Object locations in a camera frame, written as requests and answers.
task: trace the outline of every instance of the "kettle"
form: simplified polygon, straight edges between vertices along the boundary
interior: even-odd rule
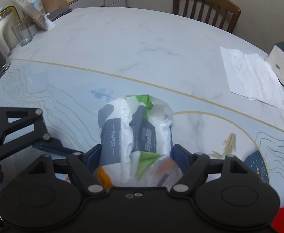
[[[12,31],[12,27],[17,24],[12,10],[7,10],[0,16],[0,50],[6,56],[11,54],[14,47],[19,44],[19,40]]]

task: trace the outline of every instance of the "marble table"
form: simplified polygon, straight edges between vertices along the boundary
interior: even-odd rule
[[[75,9],[55,23],[13,50],[0,106],[40,107],[52,137],[87,151],[100,142],[98,109],[123,95],[153,95],[174,111],[173,143],[211,155],[235,134],[233,153],[284,206],[284,110],[231,93],[220,46],[266,53],[205,23],[149,10]],[[30,148],[5,159],[6,179],[38,154]]]
[[[267,54],[216,27],[133,8],[82,8],[38,32],[11,58],[91,68],[134,78],[234,109],[284,130],[284,110],[233,94],[220,46]]]

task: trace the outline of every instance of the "wooden chair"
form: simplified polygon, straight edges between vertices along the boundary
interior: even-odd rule
[[[68,9],[69,5],[66,0],[41,0],[46,13],[56,9]]]
[[[226,31],[230,32],[230,33],[233,32],[233,30],[236,26],[236,23],[238,21],[238,18],[241,14],[241,10],[239,9],[239,7],[237,5],[235,5],[233,2],[231,2],[229,0],[194,0],[193,8],[192,8],[192,11],[191,11],[191,14],[190,14],[191,19],[194,19],[197,2],[201,2],[201,7],[200,7],[198,19],[197,19],[198,21],[201,21],[204,5],[206,3],[209,4],[209,9],[208,9],[206,19],[204,21],[205,23],[209,23],[212,8],[215,9],[215,16],[214,16],[213,21],[212,21],[213,26],[215,26],[216,23],[217,23],[217,19],[218,19],[218,16],[219,16],[220,9],[221,8],[224,9],[223,17],[222,17],[222,20],[221,20],[220,25],[219,25],[220,29],[223,28],[225,18],[227,16],[227,11],[231,12],[232,17],[231,17],[230,23],[229,23]],[[187,15],[188,3],[189,3],[189,0],[186,0],[184,11],[183,11],[183,17],[186,17],[186,15]],[[180,6],[180,0],[173,0],[173,12],[172,12],[173,14],[175,14],[175,15],[179,14],[179,6]]]

